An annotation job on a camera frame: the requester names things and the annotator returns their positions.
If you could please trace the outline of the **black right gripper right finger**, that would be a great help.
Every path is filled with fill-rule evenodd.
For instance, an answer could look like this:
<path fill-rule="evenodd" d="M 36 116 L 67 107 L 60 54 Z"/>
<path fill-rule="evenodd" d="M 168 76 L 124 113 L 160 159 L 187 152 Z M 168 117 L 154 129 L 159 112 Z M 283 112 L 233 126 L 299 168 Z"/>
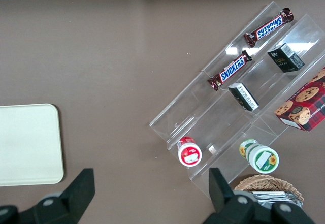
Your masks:
<path fill-rule="evenodd" d="M 209 194 L 215 212 L 204 223 L 314 223 L 293 203 L 278 202 L 268 209 L 247 194 L 235 194 L 219 168 L 209 170 Z"/>

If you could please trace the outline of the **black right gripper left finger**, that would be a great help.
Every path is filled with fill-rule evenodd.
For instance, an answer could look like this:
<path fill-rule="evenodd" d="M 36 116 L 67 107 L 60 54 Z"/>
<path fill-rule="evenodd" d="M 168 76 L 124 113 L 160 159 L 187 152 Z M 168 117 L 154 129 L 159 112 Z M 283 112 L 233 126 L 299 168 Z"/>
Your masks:
<path fill-rule="evenodd" d="M 78 223 L 94 194 L 94 170 L 83 169 L 57 197 L 46 197 L 22 212 L 14 205 L 1 206 L 1 223 Z"/>

